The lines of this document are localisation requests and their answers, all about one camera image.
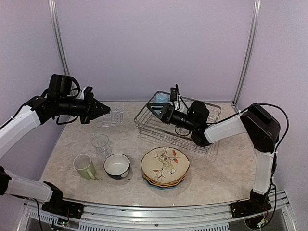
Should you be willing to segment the light blue faceted cup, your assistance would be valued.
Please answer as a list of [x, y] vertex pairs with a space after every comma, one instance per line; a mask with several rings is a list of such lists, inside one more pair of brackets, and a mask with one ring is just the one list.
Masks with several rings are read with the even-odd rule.
[[167, 103], [169, 102], [170, 97], [164, 93], [158, 93], [155, 97], [155, 103]]

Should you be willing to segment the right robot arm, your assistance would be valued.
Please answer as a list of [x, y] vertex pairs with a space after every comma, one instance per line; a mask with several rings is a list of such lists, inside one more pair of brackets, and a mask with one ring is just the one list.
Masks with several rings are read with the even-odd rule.
[[264, 207], [276, 168], [276, 147], [281, 126], [263, 107], [254, 103], [244, 112], [213, 124], [207, 122], [209, 110], [201, 101], [194, 101], [187, 113], [177, 111], [169, 103], [149, 103], [146, 107], [161, 122], [190, 131], [192, 141], [201, 147], [242, 133], [248, 134], [255, 150], [257, 165], [246, 209], [255, 214]]

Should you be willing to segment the green mug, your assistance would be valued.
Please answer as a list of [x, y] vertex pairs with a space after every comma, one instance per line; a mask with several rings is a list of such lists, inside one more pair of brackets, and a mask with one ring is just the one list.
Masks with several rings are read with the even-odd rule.
[[97, 180], [96, 169], [91, 157], [87, 154], [79, 154], [73, 160], [73, 167], [78, 174], [87, 180]]

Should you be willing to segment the beige plate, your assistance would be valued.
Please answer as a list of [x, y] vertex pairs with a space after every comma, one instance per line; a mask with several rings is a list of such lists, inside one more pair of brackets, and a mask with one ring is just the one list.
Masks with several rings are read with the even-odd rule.
[[141, 170], [149, 168], [189, 168], [188, 157], [180, 150], [172, 147], [158, 147], [150, 150], [141, 160]]

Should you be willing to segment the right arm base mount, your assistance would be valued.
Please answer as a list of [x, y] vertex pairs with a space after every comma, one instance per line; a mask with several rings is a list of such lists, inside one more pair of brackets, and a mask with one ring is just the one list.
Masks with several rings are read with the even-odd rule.
[[262, 205], [258, 203], [253, 204], [250, 200], [237, 201], [230, 204], [232, 218], [241, 218], [257, 213], [271, 210], [272, 206], [270, 202], [265, 202]]

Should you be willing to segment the blue dotted plate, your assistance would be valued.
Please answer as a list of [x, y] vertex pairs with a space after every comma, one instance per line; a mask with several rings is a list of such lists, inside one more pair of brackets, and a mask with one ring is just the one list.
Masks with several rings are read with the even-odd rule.
[[157, 184], [157, 183], [153, 183], [151, 182], [148, 178], [146, 178], [144, 175], [142, 176], [143, 179], [150, 185], [159, 189], [168, 189], [168, 188], [175, 188], [176, 186], [178, 186], [181, 182], [183, 182], [186, 178], [186, 176], [183, 176], [181, 179], [179, 179], [178, 181], [176, 181], [175, 183], [169, 184], [169, 185], [161, 185], [161, 184]]

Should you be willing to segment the clear glass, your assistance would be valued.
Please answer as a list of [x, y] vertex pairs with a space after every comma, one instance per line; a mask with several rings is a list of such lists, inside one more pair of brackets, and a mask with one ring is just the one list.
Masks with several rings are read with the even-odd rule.
[[123, 122], [123, 111], [119, 108], [113, 107], [111, 108], [110, 113], [104, 114], [95, 121], [95, 126], [98, 128], [120, 125]]
[[100, 157], [106, 158], [112, 152], [109, 144], [109, 137], [105, 134], [94, 136], [91, 143], [96, 151], [96, 154]]

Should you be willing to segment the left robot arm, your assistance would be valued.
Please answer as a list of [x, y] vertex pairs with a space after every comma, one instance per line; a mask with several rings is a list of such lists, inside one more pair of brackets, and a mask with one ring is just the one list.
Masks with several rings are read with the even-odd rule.
[[[15, 115], [0, 127], [0, 155], [4, 155], [26, 134], [50, 119], [72, 116], [81, 124], [88, 124], [110, 113], [109, 106], [94, 98], [92, 87], [81, 88], [71, 76], [53, 74], [48, 88], [22, 104]], [[54, 186], [15, 175], [0, 169], [0, 193], [48, 202], [57, 214], [67, 210], [67, 202], [59, 197], [61, 190]]]

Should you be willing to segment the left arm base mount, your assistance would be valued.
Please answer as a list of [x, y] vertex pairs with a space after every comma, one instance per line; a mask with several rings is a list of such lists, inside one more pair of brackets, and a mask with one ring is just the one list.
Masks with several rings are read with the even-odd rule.
[[85, 206], [81, 203], [62, 200], [55, 203], [44, 202], [42, 205], [42, 210], [67, 218], [81, 219], [84, 207]]

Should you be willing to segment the dark blue bowl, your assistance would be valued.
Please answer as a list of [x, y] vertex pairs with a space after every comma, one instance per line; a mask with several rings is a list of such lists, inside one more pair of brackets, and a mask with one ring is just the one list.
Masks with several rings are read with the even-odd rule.
[[116, 180], [125, 178], [130, 171], [130, 159], [124, 154], [112, 154], [103, 164], [106, 174]]

